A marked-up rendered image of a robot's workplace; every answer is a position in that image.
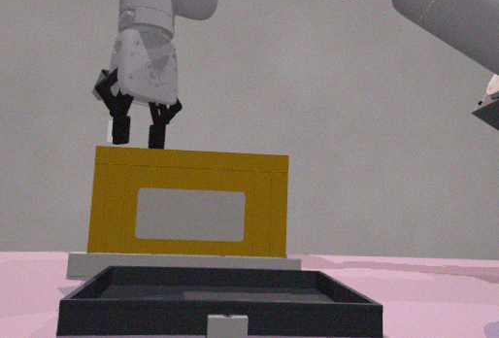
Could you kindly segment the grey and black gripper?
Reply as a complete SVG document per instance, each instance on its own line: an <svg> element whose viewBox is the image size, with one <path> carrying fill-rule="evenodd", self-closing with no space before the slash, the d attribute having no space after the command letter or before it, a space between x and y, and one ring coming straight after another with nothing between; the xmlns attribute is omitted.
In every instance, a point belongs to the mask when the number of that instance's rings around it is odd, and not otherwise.
<svg viewBox="0 0 499 338"><path fill-rule="evenodd" d="M95 86L95 90L113 117L114 145L129 143L130 116L127 113L134 103L150 107L153 124L149 149L163 150L166 124L183 107L177 100L178 66L171 39L162 32L146 28L119 32L109 75ZM168 110L166 105L171 105Z"/></svg>

